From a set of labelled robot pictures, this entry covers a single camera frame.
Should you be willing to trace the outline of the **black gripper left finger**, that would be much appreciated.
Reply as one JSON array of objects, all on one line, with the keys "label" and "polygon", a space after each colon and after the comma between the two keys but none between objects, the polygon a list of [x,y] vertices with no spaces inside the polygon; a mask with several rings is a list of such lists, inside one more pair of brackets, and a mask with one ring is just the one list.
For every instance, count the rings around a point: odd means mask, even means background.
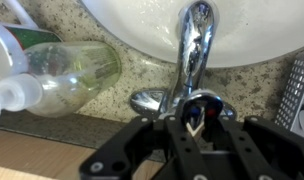
[{"label": "black gripper left finger", "polygon": [[170,115],[135,117],[80,165],[80,179],[132,180],[154,150],[165,148],[164,125],[170,119]]}]

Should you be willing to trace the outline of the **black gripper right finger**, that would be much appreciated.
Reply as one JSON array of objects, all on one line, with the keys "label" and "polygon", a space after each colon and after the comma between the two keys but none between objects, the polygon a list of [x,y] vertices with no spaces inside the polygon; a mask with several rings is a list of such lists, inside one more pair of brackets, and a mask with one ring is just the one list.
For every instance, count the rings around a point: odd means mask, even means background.
[{"label": "black gripper right finger", "polygon": [[304,180],[304,138],[259,116],[219,119],[250,179]]}]

